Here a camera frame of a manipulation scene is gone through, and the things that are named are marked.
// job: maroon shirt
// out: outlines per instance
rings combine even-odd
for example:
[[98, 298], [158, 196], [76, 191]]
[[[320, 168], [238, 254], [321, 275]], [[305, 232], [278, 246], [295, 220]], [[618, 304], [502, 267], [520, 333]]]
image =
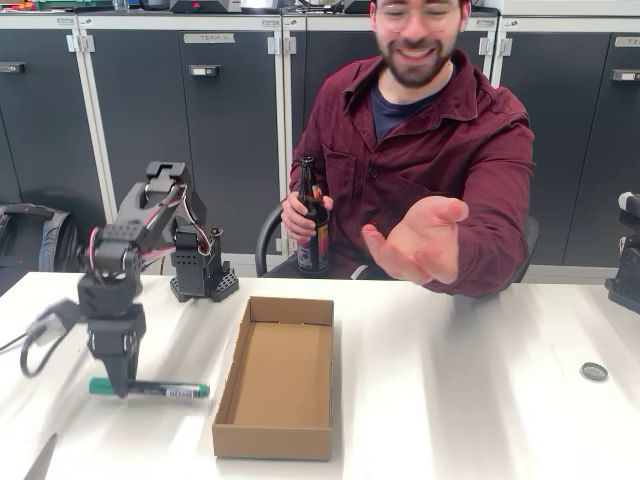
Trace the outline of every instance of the maroon shirt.
[[[360, 233], [373, 223], [387, 236], [421, 198], [464, 200], [459, 276], [427, 288], [479, 296], [500, 290], [527, 255], [522, 233], [529, 204], [533, 134], [526, 111], [504, 88], [494, 89], [456, 50], [456, 75], [438, 99], [376, 141], [368, 96], [384, 64], [353, 62], [323, 83], [294, 151], [315, 157], [325, 195], [334, 200], [329, 224], [330, 276], [349, 278], [375, 265]], [[294, 162], [291, 190], [300, 168]]]

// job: cardboard box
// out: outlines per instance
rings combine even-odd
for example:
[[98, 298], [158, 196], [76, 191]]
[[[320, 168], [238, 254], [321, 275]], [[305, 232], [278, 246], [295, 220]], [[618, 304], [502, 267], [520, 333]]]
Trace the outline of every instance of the cardboard box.
[[329, 460], [333, 302], [251, 297], [213, 431], [219, 457]]

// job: navy t-shirt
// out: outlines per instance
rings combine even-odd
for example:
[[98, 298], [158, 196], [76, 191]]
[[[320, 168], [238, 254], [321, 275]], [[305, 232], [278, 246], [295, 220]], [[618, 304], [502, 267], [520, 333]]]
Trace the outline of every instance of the navy t-shirt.
[[[449, 80], [455, 75], [455, 65], [451, 69], [451, 76]], [[426, 107], [430, 103], [433, 103], [440, 92], [447, 85], [445, 83], [437, 91], [429, 94], [425, 98], [413, 103], [395, 104], [391, 103], [382, 96], [380, 89], [378, 88], [378, 82], [375, 82], [371, 88], [371, 94], [369, 95], [369, 101], [371, 102], [371, 115], [373, 116], [373, 128], [376, 132], [376, 140], [379, 142], [384, 138], [387, 132], [391, 131], [396, 125], [399, 125], [418, 110]]]

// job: backpack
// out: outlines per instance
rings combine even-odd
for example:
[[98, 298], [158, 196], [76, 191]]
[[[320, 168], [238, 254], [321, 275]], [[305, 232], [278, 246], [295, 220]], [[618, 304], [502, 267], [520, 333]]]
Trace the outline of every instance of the backpack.
[[80, 248], [70, 213], [29, 203], [0, 205], [0, 295], [30, 271], [79, 271]]

